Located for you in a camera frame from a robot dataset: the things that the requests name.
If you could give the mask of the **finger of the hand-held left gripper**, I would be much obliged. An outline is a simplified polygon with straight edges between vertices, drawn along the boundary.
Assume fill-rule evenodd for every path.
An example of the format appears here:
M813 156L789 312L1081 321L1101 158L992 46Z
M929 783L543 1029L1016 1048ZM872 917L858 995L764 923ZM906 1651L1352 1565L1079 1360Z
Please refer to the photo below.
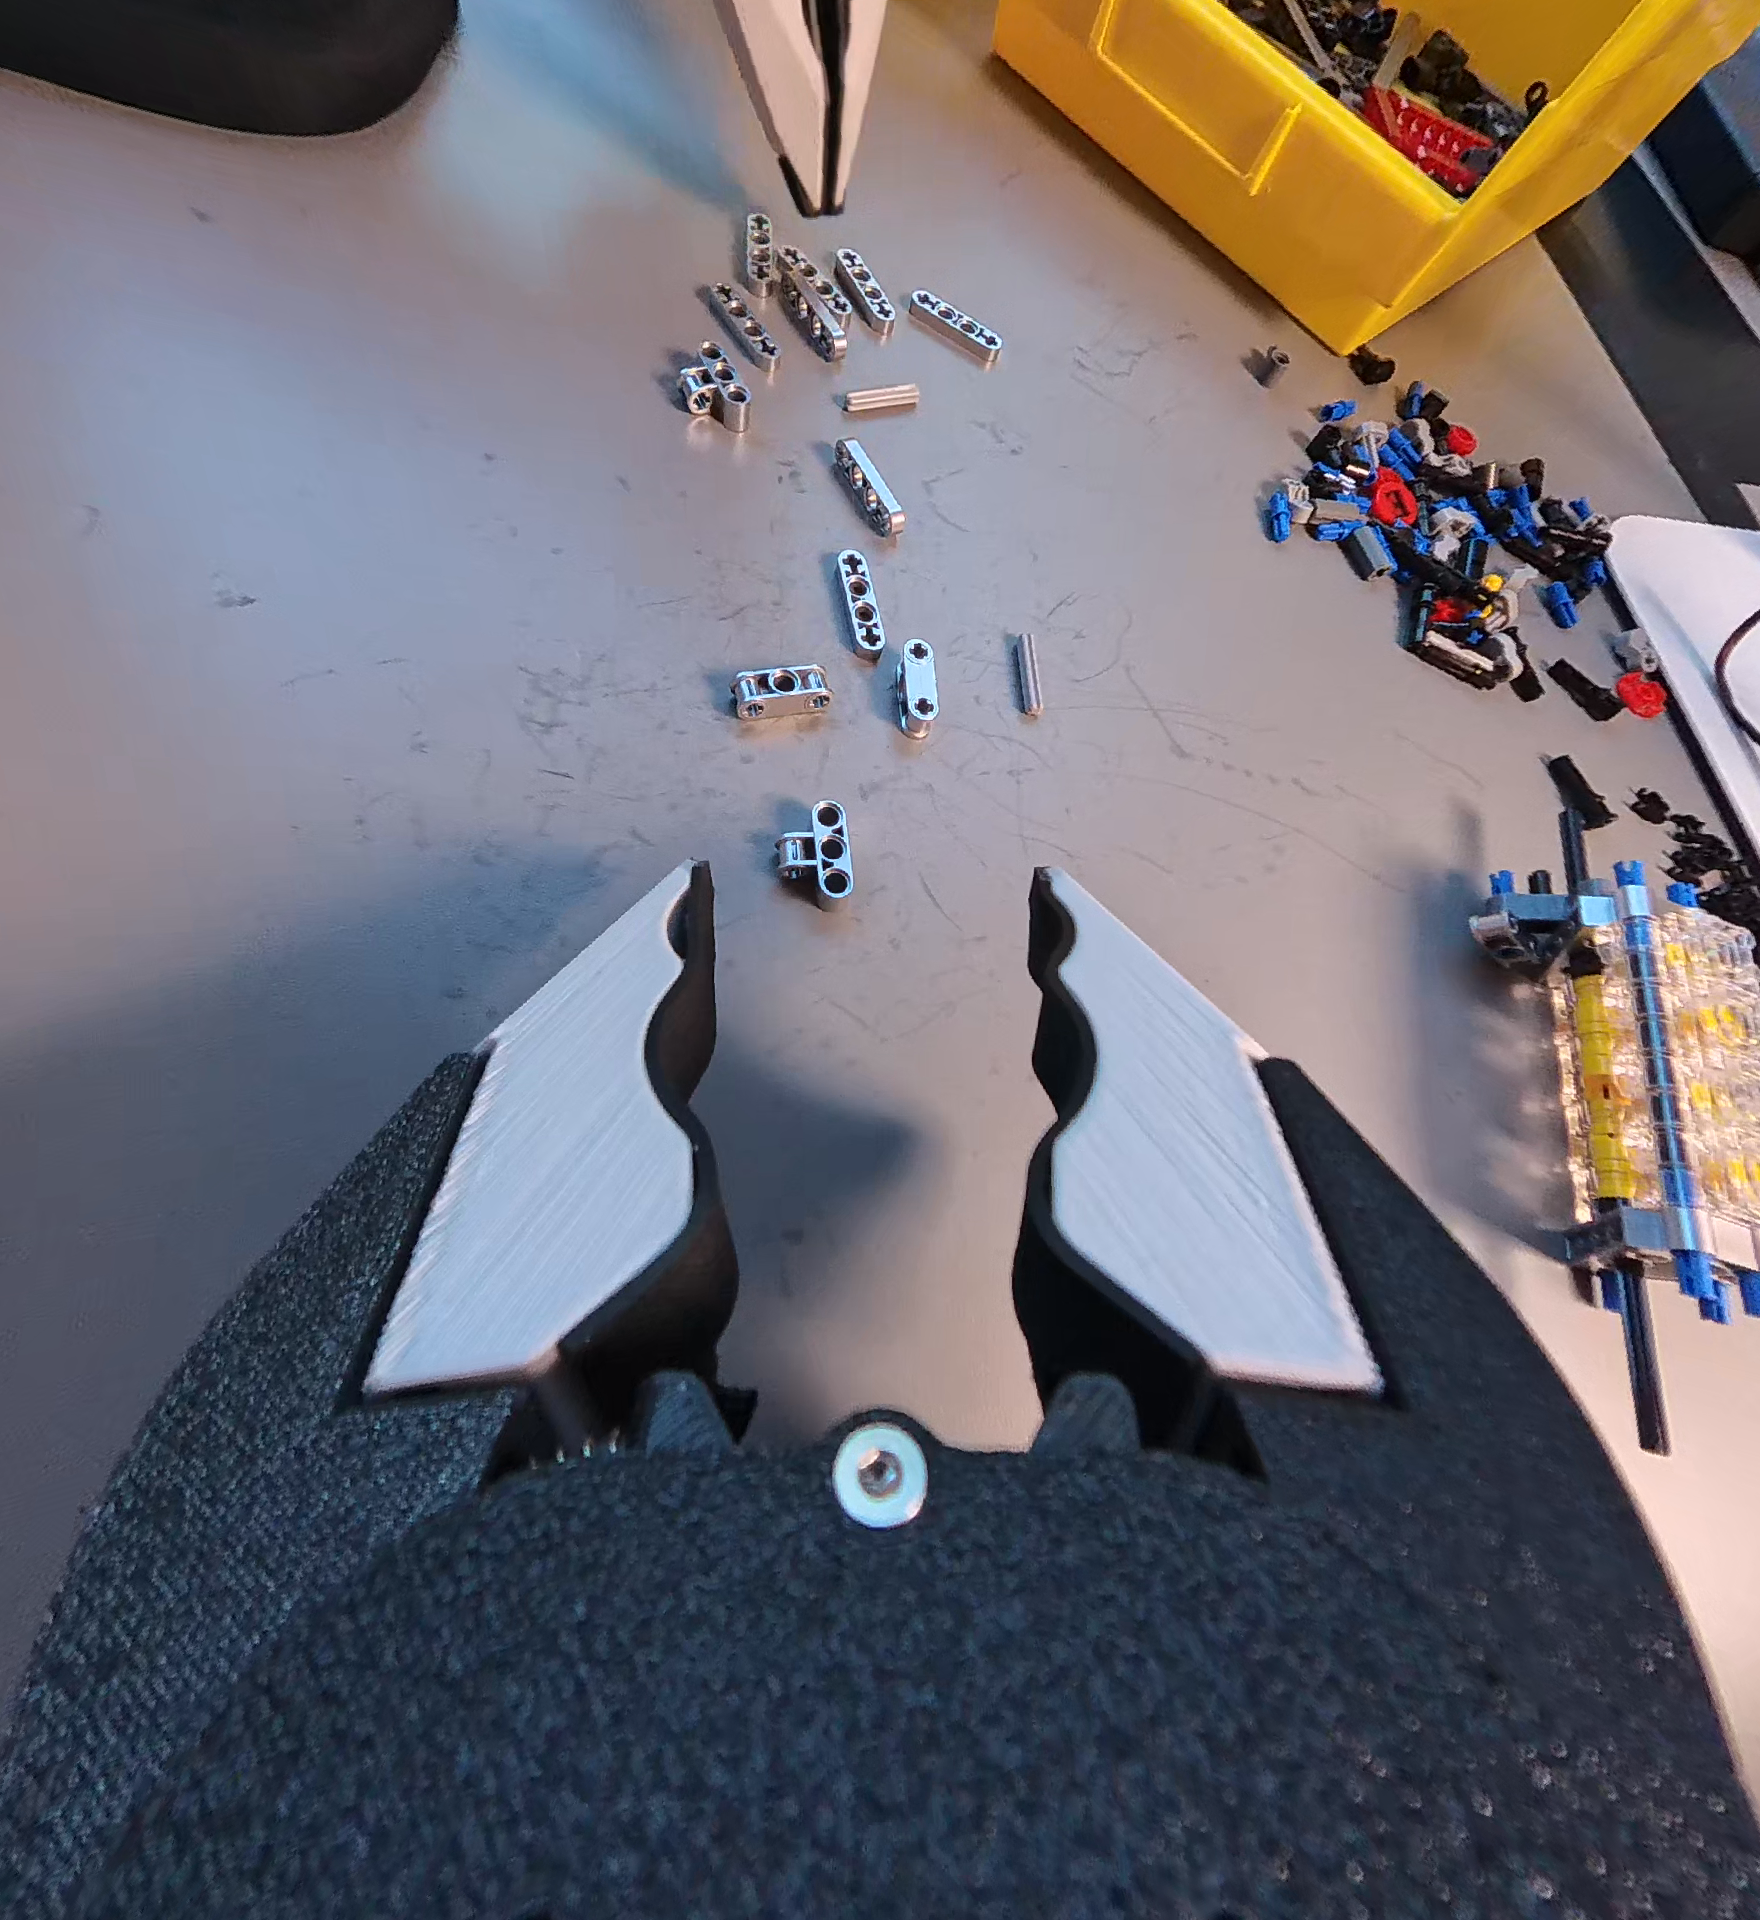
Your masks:
M887 2L822 2L824 77L821 213L839 216L866 123Z
M759 123L802 212L824 207L824 62L802 2L717 2Z

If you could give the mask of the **silver three-hole beam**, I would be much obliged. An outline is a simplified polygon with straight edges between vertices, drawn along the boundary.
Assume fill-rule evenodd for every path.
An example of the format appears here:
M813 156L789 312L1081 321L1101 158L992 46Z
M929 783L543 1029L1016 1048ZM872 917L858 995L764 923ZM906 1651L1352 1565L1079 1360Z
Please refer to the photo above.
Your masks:
M676 394L690 420L715 422L736 435L751 428L753 391L721 342L703 340L698 357L678 369Z

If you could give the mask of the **pile of mixed brick parts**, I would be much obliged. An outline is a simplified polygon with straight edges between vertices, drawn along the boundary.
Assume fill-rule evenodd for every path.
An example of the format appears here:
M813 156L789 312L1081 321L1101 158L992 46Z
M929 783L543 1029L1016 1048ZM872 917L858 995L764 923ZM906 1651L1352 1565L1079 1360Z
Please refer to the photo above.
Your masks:
M1624 609L1613 518L1587 494L1553 494L1540 458L1495 460L1449 397L1398 381L1393 358L1358 348L1350 370L1362 393L1320 405L1296 467L1260 492L1263 534L1324 546L1363 585L1391 586L1398 647L1455 684L1528 705L1555 684L1593 721L1660 717L1650 642L1615 636L1613 667L1595 676L1537 660L1526 640L1533 612L1570 633L1584 610Z

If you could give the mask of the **pile of black brick parts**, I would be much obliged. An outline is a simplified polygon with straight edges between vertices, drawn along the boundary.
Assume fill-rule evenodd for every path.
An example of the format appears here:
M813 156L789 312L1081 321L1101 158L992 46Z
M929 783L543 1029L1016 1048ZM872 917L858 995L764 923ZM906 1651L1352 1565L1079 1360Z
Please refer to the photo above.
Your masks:
M1492 86L1457 37L1441 25L1424 25L1408 6L1225 6L1460 201L1489 181L1550 101L1550 84L1543 78L1521 92Z

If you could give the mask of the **clear brick engine assembly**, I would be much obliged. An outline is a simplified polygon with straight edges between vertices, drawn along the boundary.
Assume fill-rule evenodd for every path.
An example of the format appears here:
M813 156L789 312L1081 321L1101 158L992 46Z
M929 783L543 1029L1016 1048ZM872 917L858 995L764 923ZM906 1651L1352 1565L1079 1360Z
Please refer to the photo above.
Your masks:
M1760 970L1754 940L1635 858L1588 865L1599 811L1565 804L1563 880L1495 871L1470 919L1550 1016L1578 1286L1624 1331L1635 1439L1672 1452L1653 1288L1760 1319Z

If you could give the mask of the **grey desk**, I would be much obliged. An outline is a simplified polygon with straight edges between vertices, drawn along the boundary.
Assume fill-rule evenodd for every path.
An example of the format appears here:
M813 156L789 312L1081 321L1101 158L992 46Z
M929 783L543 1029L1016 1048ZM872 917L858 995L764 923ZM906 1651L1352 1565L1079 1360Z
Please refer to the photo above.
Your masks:
M1618 1323L1547 1243L1537 1007L1465 931L1492 866L1559 861L1547 756L1613 802L1703 815L1701 785L1669 724L1467 690L1336 552L1265 538L1347 367L1021 86L992 20L892 8L821 227L710 3L465 3L407 109L321 141L0 75L0 1738L205 1320L425 1073L687 856L717 892L698 1107L754 1439L889 1405L1023 1443L1049 862L1311 1073L1503 1286L1620 1457L1760 1810L1760 1323L1661 1297L1675 1452L1640 1452ZM781 282L742 292L749 210L843 298L843 362ZM915 324L915 288L999 364ZM678 404L703 340L745 435ZM913 414L844 415L900 381ZM927 737L898 724L911 636ZM782 664L832 705L742 724L736 674ZM816 801L844 807L834 910L774 871Z

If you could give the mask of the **yellow plastic bin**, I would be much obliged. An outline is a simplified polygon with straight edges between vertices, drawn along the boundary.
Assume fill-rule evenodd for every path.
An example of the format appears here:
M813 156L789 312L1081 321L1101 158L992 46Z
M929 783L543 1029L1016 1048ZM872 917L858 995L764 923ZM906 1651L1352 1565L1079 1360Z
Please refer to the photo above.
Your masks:
M1497 92L1545 83L1470 197L1213 2L1002 3L994 48L1336 352L1603 185L1760 25L1760 2L1414 2Z

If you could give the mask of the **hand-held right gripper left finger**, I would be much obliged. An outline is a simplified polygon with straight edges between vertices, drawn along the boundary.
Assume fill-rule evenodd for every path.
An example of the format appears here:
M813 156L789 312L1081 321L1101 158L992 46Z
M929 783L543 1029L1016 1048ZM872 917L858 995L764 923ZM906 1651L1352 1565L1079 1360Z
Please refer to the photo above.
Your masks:
M687 1375L726 1443L739 1300L713 1142L715 892L687 858L483 1043L394 1268L366 1400L523 1389L560 1453L647 1421Z

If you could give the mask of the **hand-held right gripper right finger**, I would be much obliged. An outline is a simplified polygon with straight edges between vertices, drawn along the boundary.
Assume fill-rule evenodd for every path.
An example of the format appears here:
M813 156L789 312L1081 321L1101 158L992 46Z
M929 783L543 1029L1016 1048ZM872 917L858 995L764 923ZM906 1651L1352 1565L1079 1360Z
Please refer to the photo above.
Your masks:
M1053 1122L1014 1307L1040 1394L1113 1374L1137 1400L1211 1379L1379 1397L1260 1077L1268 1055L1061 866L1035 872L1028 970Z

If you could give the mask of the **black round cushion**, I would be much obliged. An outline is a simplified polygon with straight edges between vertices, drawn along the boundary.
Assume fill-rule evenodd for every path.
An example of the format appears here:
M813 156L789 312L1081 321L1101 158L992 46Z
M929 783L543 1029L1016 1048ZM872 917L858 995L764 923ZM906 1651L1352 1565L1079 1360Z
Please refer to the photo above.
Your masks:
M0 69L226 130L362 130L405 105L455 2L0 2Z

